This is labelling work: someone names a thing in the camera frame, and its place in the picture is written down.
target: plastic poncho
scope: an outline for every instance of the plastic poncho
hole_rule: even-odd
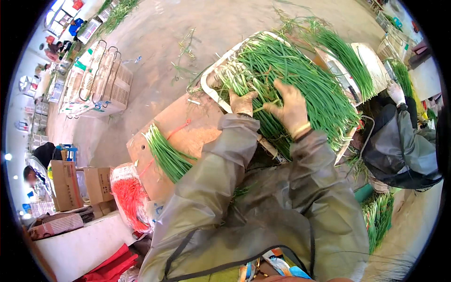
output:
[[[368,259],[362,210],[334,168],[326,135],[310,131],[292,144],[292,163],[245,176],[259,126],[246,116],[221,118],[221,135],[203,146],[163,208],[139,281],[206,276],[274,247],[317,281],[362,277]],[[249,192],[229,207],[237,185]]]

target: work glove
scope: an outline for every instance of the work glove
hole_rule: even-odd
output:
[[[257,95],[257,91],[252,91],[240,97],[236,95],[233,89],[229,89],[230,107],[232,108],[232,113],[247,114],[252,117],[252,99],[256,98]]]
[[[280,120],[293,140],[297,140],[310,130],[305,99],[299,89],[293,85],[283,84],[278,79],[274,80],[274,87],[282,96],[283,108],[271,103],[264,103],[263,107]]]
[[[396,103],[396,107],[399,107],[402,103],[405,104],[405,97],[402,88],[392,79],[387,81],[387,92],[393,102]]]

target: cardboard box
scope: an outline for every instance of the cardboard box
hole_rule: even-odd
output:
[[[58,209],[63,212],[83,207],[75,163],[51,160],[50,164]]]
[[[108,202],[101,202],[97,204],[92,204],[92,209],[94,211],[94,218],[98,219],[104,215],[107,215],[117,209],[116,202],[110,200]]]
[[[111,194],[110,170],[109,167],[83,168],[87,193],[91,205],[114,199]]]

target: cardboard sheet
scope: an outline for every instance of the cardboard sheet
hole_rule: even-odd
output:
[[[189,102],[188,99],[201,104]],[[187,126],[179,129],[170,137],[169,143],[177,150],[200,158],[203,145],[215,140],[221,133],[217,130],[217,126],[222,115],[223,113],[217,103],[204,92],[196,92],[193,95],[186,93],[164,109],[127,142],[127,149],[132,162],[138,161],[136,171],[138,174],[142,174],[140,180],[150,200],[164,203],[173,194],[174,184],[158,169],[153,161],[148,143],[141,133],[148,132],[149,126],[155,123],[161,134],[168,138],[174,130],[190,120]]]

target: red cloth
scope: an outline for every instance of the red cloth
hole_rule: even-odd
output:
[[[83,275],[83,278],[92,282],[117,282],[122,273],[136,264],[136,258],[138,255],[130,252],[128,246],[123,244],[114,255]]]

